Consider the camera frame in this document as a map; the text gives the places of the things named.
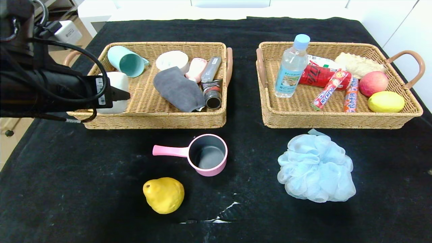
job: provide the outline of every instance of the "gray cloth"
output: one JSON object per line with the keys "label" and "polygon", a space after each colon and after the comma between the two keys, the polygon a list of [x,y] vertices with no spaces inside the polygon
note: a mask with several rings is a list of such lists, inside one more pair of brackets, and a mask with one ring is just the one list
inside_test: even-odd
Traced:
{"label": "gray cloth", "polygon": [[198,85],[185,78],[178,67],[160,71],[153,84],[162,97],[183,112],[192,112],[206,105]]}

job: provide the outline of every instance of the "water bottle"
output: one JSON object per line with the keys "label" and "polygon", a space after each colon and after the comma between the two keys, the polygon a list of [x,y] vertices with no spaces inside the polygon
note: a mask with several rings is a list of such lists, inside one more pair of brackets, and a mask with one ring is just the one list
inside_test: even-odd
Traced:
{"label": "water bottle", "polygon": [[284,51],[279,73],[274,87],[279,98],[289,98],[294,94],[303,71],[308,65],[306,48],[311,38],[305,34],[295,37],[294,45]]}

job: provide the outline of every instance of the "candy stick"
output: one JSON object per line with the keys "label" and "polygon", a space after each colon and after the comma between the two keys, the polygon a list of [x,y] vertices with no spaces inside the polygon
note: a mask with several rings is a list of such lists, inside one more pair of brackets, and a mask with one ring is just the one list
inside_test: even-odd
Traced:
{"label": "candy stick", "polygon": [[343,81],[343,79],[348,75],[347,71],[342,69],[338,69],[333,76],[330,78],[327,85],[324,87],[323,91],[315,98],[312,103],[312,107],[316,110],[321,110],[325,103],[328,101],[330,96],[333,94],[335,89],[339,86],[339,84]]}
{"label": "candy stick", "polygon": [[359,80],[353,78],[351,86],[345,92],[344,112],[356,112],[357,109],[357,93],[359,92]]}

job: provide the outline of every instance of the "apple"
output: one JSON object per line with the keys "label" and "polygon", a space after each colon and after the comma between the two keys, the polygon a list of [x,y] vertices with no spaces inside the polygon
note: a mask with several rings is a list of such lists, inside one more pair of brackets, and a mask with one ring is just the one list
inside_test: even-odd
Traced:
{"label": "apple", "polygon": [[367,97],[381,91],[385,91],[388,86],[388,78],[381,71],[367,73],[360,79],[359,88],[362,94]]}

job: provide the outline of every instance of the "wicker basket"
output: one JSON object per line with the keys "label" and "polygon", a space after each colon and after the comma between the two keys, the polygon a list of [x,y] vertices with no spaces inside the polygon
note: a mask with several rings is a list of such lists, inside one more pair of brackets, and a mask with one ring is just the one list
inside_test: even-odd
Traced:
{"label": "wicker basket", "polygon": [[[88,129],[157,129],[157,128],[220,128],[226,123],[226,96],[232,74],[232,49],[220,42],[118,42],[105,47],[99,56],[107,72],[115,71],[108,61],[108,49],[121,45],[146,58],[150,65],[143,74],[129,78],[129,93],[126,111],[121,114],[98,114],[84,123]],[[180,50],[186,53],[189,61],[200,57],[209,60],[213,56],[222,57],[222,64],[216,78],[223,78],[222,106],[218,110],[203,108],[201,112],[181,112],[166,99],[162,98],[153,86],[153,78],[159,72],[155,65],[158,56],[167,51]],[[99,68],[94,65],[88,75],[98,75]],[[68,112],[69,115],[83,120],[92,110]]]}
{"label": "wicker basket", "polygon": [[[311,107],[312,101],[322,91],[320,87],[299,84],[291,98],[277,98],[275,80],[283,52],[293,42],[262,42],[257,49],[257,73],[264,124],[270,128],[401,128],[410,119],[421,116],[423,109],[410,88],[421,78],[425,67],[423,59],[413,51],[403,51],[386,60],[379,49],[370,44],[311,42],[308,54],[334,60],[341,52],[360,55],[384,64],[389,77],[387,90],[400,94],[405,106],[399,113],[375,113],[369,109],[368,98],[359,92],[357,112],[343,112],[345,91],[335,91],[321,111]],[[403,54],[411,54],[420,66],[419,74],[405,84],[390,65]]]}

